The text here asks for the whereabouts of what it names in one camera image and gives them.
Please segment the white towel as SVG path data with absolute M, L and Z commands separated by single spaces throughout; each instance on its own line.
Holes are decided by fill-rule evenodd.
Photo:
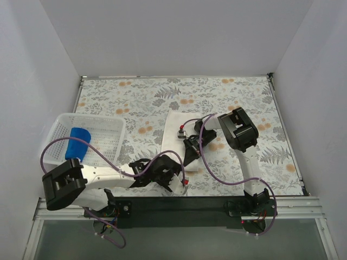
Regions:
M 165 122 L 161 151 L 175 151 L 181 157 L 182 161 L 184 161 L 184 142 L 183 139 L 179 139 L 177 136 L 179 127 L 183 125 L 186 121 L 190 119 L 195 119 L 191 122 L 188 122 L 184 126 L 184 130 L 186 131 L 187 137 L 195 135 L 195 121 L 201 117 L 201 113 L 181 113 L 176 112 L 174 110 L 169 111 L 168 117 L 166 118 Z

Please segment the blue microfiber towel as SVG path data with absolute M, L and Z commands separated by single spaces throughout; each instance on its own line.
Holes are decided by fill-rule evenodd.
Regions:
M 86 143 L 90 143 L 91 140 L 90 132 L 84 128 L 79 127 L 73 127 L 71 129 L 70 137 L 81 139 Z M 87 153 L 87 150 L 88 145 L 74 139 L 69 139 L 65 153 L 65 159 L 78 159 L 80 162 L 82 162 Z

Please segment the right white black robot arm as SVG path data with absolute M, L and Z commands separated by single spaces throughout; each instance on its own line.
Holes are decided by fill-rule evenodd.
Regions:
M 216 130 L 223 131 L 224 137 L 239 160 L 243 180 L 229 183 L 219 179 L 209 168 L 203 155 L 203 148 L 216 138 Z M 259 132 L 243 108 L 237 108 L 227 114 L 209 114 L 197 119 L 189 119 L 179 127 L 177 133 L 183 139 L 186 166 L 201 158 L 210 175 L 219 183 L 228 186 L 243 185 L 244 201 L 251 214 L 265 214 L 270 203 L 272 189 L 261 179 L 256 156 Z

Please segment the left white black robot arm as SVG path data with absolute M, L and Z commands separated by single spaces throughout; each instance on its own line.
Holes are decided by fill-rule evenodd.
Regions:
M 70 205 L 100 211 L 115 206 L 113 188 L 132 189 L 156 183 L 167 191 L 183 194 L 188 184 L 182 165 L 167 155 L 155 160 L 139 159 L 119 170 L 112 167 L 88 166 L 69 159 L 42 178 L 46 207 L 49 211 Z

